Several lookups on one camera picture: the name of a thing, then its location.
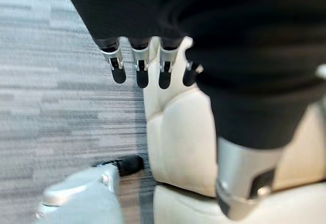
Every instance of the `striped carpet floor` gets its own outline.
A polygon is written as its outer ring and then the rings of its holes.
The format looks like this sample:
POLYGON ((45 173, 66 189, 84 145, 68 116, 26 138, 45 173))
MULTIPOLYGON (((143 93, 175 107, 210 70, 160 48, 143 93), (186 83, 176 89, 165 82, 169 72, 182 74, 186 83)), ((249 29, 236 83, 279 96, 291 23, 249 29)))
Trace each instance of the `striped carpet floor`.
POLYGON ((142 90, 108 64, 69 0, 0 0, 0 223, 31 223, 43 189, 96 160, 139 154, 126 177, 126 223, 153 223, 142 90))

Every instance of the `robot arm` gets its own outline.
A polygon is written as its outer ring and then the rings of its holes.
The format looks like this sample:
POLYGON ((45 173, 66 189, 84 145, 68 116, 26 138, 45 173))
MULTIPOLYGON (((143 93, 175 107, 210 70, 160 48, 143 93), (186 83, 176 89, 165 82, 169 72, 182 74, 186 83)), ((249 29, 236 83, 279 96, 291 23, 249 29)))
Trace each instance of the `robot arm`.
POLYGON ((218 137, 216 195, 231 219, 245 217, 270 192, 283 148, 307 105, 326 91, 325 0, 71 0, 125 81, 117 37, 129 38, 141 88, 148 83, 148 38, 161 37, 159 86, 168 88, 180 40, 186 86, 211 100, 218 137))

